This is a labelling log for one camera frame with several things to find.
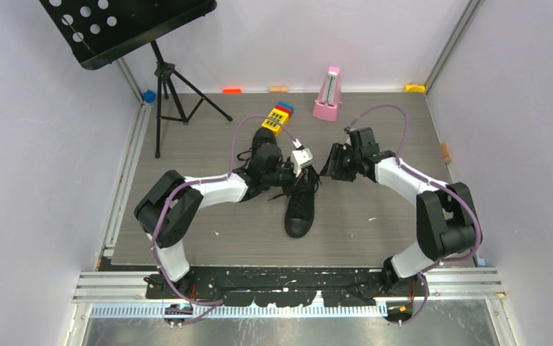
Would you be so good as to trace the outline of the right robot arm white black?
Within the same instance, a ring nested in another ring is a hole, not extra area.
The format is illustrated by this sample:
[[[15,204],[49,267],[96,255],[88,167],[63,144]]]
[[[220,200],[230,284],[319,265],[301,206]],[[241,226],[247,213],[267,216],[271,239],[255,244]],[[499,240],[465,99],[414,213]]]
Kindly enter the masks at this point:
[[[349,139],[332,144],[320,174],[346,182],[362,175],[415,207],[415,241],[383,264],[382,286],[388,294],[400,296],[410,287],[411,277],[441,260],[457,260],[460,253],[477,250],[482,231],[467,185],[433,179],[395,152],[382,151],[371,128],[345,132]]]

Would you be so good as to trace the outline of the blue corner block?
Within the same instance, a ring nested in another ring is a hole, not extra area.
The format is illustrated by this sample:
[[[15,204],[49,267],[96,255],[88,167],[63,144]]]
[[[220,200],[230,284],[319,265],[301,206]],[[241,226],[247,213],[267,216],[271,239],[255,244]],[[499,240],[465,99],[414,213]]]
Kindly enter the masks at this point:
[[[144,103],[152,105],[156,101],[156,93],[152,90],[147,90],[142,94],[142,99]]]

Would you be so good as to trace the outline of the black canvas shoe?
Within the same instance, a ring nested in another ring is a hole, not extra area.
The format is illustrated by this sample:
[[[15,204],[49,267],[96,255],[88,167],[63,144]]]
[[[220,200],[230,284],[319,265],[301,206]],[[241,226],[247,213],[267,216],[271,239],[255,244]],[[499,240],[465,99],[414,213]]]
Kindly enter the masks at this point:
[[[283,167],[280,171],[267,175],[264,182],[270,186],[281,187],[281,196],[288,198],[284,214],[286,234],[294,239],[305,236],[313,222],[315,214],[315,195],[321,184],[319,174],[313,166],[305,167],[299,176],[292,169]]]
[[[246,151],[243,151],[236,155],[236,159],[238,161],[241,161],[243,165],[238,167],[236,171],[242,171],[245,170],[252,159],[252,157],[255,155],[256,151],[264,144],[276,144],[276,137],[275,134],[264,127],[260,127],[255,131],[255,134],[252,138],[252,144],[249,149]]]

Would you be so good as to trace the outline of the pink metronome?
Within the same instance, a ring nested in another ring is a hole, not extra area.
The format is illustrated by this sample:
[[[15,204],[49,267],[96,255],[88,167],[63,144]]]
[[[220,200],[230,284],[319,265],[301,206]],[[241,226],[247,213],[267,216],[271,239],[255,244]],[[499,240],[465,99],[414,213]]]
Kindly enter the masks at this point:
[[[323,121],[335,122],[341,108],[341,75],[335,66],[328,68],[322,88],[315,100],[312,115]]]

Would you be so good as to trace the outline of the black music stand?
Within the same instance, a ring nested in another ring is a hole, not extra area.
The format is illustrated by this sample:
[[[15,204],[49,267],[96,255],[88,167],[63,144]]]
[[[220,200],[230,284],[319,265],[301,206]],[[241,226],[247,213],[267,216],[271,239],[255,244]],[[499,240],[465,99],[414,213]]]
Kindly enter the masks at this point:
[[[167,63],[158,38],[213,12],[216,1],[42,1],[42,6],[68,43],[82,68],[94,71],[149,45],[156,59],[156,132],[162,121],[187,124],[196,109],[185,112],[173,77],[199,96],[226,120],[232,116],[188,81],[173,63]]]

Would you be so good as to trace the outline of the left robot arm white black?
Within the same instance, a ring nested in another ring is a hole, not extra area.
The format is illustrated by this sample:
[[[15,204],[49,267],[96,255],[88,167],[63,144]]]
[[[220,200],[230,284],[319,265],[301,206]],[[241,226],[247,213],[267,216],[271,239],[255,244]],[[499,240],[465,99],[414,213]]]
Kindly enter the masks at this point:
[[[183,238],[195,214],[222,203],[242,203],[271,187],[290,187],[304,174],[303,151],[283,159],[275,144],[262,144],[240,167],[212,177],[184,177],[176,170],[164,173],[138,203],[133,214],[150,240],[164,289],[174,298],[184,298],[192,287],[190,264]]]

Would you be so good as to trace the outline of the tan wooden block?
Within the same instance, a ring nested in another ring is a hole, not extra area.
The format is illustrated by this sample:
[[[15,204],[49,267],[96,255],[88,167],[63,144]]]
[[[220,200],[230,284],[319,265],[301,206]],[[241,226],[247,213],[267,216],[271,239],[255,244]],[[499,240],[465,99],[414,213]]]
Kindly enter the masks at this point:
[[[286,93],[286,92],[288,92],[288,87],[287,86],[270,86],[268,88],[268,91],[270,93]]]

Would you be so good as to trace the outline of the orange block at wall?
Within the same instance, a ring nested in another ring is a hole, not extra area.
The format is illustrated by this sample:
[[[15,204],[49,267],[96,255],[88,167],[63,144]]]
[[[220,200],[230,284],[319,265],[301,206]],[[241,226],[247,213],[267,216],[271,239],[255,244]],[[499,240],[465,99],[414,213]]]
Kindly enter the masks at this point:
[[[242,90],[240,88],[225,88],[222,89],[224,94],[240,94]]]

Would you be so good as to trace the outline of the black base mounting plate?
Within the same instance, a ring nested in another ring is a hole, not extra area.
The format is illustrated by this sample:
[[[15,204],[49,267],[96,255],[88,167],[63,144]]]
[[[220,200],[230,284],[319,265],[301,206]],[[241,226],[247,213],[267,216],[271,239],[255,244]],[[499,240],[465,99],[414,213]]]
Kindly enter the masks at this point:
[[[411,302],[428,296],[417,276],[396,279],[382,269],[352,267],[198,267],[174,283],[159,273],[144,277],[148,299],[187,298],[202,306],[370,306],[377,298]]]

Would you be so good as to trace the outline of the wooden block right edge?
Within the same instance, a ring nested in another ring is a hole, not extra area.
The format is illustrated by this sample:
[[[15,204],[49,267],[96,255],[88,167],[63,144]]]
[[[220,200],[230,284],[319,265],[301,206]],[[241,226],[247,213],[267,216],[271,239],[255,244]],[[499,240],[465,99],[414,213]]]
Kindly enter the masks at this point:
[[[440,144],[441,154],[445,164],[450,164],[452,162],[451,152],[447,143]]]

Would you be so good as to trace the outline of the yellow toy brick block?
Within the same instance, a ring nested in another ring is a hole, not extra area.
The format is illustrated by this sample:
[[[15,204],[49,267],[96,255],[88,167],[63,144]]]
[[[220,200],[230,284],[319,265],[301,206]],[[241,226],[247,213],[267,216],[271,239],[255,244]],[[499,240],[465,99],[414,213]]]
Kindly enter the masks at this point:
[[[278,102],[270,111],[267,119],[263,120],[261,126],[270,130],[274,136],[279,136],[283,130],[282,125],[286,125],[293,115],[293,106],[285,102]]]

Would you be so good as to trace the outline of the yellow corner block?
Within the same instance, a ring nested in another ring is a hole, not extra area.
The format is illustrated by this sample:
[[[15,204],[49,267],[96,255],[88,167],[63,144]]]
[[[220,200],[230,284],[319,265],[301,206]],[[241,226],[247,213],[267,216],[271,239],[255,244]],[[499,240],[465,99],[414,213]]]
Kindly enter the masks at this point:
[[[426,93],[426,86],[422,84],[406,84],[404,86],[404,92],[406,93]]]

